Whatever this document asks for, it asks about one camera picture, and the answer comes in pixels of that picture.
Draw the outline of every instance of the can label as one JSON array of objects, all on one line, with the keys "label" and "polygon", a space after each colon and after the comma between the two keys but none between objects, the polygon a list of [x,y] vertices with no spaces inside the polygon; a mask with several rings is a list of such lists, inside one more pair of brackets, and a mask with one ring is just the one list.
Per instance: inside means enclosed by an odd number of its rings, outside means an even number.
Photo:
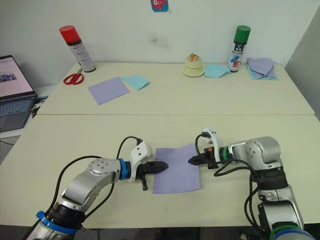
[{"label": "can label", "polygon": [[89,53],[87,52],[83,42],[77,45],[68,46],[68,47],[73,53],[75,59],[80,63],[81,68],[84,72],[90,72],[96,69],[96,66],[94,65],[94,62],[89,56]]},{"label": "can label", "polygon": [[242,61],[242,57],[244,55],[244,48],[245,48],[244,43],[236,42],[234,44],[234,47],[231,52],[231,57],[228,62],[228,68],[231,71],[234,71],[234,72],[238,71]]}]

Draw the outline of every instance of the green cap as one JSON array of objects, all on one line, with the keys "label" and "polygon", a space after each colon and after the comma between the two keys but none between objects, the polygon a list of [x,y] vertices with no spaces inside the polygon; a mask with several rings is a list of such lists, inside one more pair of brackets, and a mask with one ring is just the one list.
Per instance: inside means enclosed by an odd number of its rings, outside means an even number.
[{"label": "green cap", "polygon": [[244,26],[244,25],[237,26],[233,41],[246,44],[248,42],[250,31],[251,31],[251,28],[248,26]]}]

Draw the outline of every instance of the laptop screen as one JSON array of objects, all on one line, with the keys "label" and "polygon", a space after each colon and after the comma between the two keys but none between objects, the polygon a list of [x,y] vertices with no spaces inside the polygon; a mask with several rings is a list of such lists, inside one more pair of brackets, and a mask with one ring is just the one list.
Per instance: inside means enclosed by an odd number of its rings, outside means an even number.
[{"label": "laptop screen", "polygon": [[0,100],[35,95],[14,58],[0,57]]}]

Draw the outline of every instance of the laptop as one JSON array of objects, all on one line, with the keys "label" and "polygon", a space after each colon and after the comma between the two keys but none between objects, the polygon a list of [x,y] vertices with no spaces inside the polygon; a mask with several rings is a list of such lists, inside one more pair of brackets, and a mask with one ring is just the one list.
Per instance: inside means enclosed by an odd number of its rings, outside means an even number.
[{"label": "laptop", "polygon": [[0,56],[0,133],[22,129],[37,98],[13,56]]}]

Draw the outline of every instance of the purple cloth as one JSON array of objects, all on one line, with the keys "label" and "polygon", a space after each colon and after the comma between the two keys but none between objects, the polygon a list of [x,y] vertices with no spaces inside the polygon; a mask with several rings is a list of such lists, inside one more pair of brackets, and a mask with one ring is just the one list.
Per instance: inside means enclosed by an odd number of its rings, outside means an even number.
[{"label": "purple cloth", "polygon": [[199,166],[188,163],[196,155],[194,144],[180,149],[157,148],[155,160],[168,164],[168,168],[154,175],[154,194],[177,194],[200,189]]},{"label": "purple cloth", "polygon": [[94,97],[97,104],[106,103],[112,99],[130,93],[120,77],[115,77],[107,81],[100,82],[90,86],[89,91]]},{"label": "purple cloth", "polygon": [[273,66],[276,64],[275,61],[272,61],[268,58],[252,59],[250,57],[248,57],[247,60],[256,77],[268,77],[268,74],[270,74],[270,77],[276,76],[275,72],[273,71]]}]

